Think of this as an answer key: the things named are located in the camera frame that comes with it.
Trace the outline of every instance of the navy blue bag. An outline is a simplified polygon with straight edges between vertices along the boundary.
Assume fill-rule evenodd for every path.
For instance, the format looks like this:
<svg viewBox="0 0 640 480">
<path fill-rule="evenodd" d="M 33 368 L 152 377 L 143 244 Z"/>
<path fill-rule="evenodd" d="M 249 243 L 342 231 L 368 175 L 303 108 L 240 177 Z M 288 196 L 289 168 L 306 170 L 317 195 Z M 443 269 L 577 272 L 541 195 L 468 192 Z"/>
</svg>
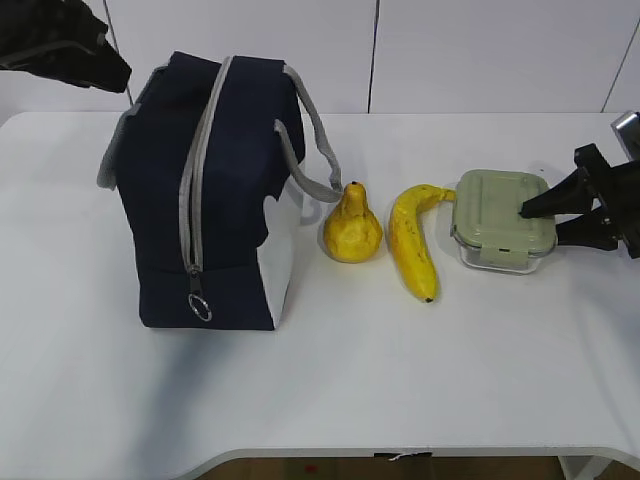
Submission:
<svg viewBox="0 0 640 480">
<path fill-rule="evenodd" d="M 329 161 L 305 177 L 298 97 Z M 283 61 L 222 64 L 176 52 L 125 112 L 98 184 L 118 187 L 133 232 L 147 327 L 273 330 L 291 273 L 299 189 L 341 197 L 313 103 Z"/>
</svg>

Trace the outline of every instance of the bag handle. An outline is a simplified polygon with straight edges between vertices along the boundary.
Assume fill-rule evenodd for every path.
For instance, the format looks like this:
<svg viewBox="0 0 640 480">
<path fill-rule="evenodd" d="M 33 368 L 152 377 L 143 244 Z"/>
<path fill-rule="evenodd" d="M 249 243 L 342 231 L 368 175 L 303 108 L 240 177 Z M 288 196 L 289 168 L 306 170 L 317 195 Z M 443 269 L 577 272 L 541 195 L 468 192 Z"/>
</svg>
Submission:
<svg viewBox="0 0 640 480">
<path fill-rule="evenodd" d="M 286 64 L 282 71 L 291 79 L 291 81 L 295 85 L 298 97 L 300 98 L 302 105 L 311 118 L 311 124 L 313 125 L 313 131 L 315 134 L 316 147 L 318 148 L 318 151 L 327 159 L 329 165 L 331 166 L 331 175 L 329 176 L 329 183 L 331 184 L 331 188 L 326 187 L 325 185 L 322 185 L 315 180 L 311 180 L 302 172 L 300 166 L 298 165 L 298 159 L 293 149 L 293 145 L 291 144 L 291 138 L 289 137 L 287 127 L 280 120 L 276 119 L 274 130 L 280 136 L 284 158 L 287 162 L 287 166 L 289 167 L 289 171 L 291 172 L 291 176 L 305 193 L 315 198 L 316 200 L 325 203 L 338 202 L 342 198 L 342 173 L 340 171 L 340 164 L 336 159 L 336 154 L 333 152 L 331 144 L 329 143 L 329 139 L 327 138 L 327 132 L 324 129 L 324 125 L 322 124 L 322 120 L 320 119 L 320 115 L 318 114 L 318 110 L 316 110 L 316 107 L 313 104 L 311 97 L 309 96 L 309 92 L 305 88 L 304 83 L 302 82 L 302 78 L 300 78 L 298 72 L 296 72 L 293 68 Z"/>
</svg>

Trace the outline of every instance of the yellow pear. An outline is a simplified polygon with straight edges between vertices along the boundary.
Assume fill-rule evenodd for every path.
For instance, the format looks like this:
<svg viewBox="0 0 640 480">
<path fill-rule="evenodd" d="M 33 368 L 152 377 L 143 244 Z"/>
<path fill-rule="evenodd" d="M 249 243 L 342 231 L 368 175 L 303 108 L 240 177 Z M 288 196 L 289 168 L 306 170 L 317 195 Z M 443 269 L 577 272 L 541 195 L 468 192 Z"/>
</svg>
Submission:
<svg viewBox="0 0 640 480">
<path fill-rule="evenodd" d="M 340 262 L 360 263 L 371 258 L 382 240 L 382 227 L 367 205 L 367 192 L 351 182 L 324 224 L 324 244 Z"/>
</svg>

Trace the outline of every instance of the banana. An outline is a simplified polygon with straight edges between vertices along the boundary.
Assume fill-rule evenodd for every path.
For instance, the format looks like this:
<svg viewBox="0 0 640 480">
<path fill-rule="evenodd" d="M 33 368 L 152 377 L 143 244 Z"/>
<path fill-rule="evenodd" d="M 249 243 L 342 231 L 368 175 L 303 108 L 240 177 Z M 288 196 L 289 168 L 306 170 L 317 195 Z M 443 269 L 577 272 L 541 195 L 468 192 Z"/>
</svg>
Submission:
<svg viewBox="0 0 640 480">
<path fill-rule="evenodd" d="M 430 303 L 438 293 L 435 266 L 419 223 L 420 214 L 443 200 L 454 201 L 456 192 L 431 185 L 417 185 L 395 201 L 389 218 L 391 252 L 407 288 L 421 301 Z"/>
</svg>

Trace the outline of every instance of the green lid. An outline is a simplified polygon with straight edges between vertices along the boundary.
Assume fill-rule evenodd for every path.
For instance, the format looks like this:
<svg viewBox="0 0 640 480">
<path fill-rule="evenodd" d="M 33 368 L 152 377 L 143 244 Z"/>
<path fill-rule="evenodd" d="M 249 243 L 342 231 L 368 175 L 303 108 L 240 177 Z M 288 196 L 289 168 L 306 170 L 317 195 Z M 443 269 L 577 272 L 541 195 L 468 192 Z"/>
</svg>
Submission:
<svg viewBox="0 0 640 480">
<path fill-rule="evenodd" d="M 523 202 L 549 189 L 537 175 L 471 170 L 456 188 L 452 232 L 463 246 L 481 249 L 481 257 L 504 266 L 544 256 L 556 243 L 555 220 L 525 219 Z"/>
</svg>

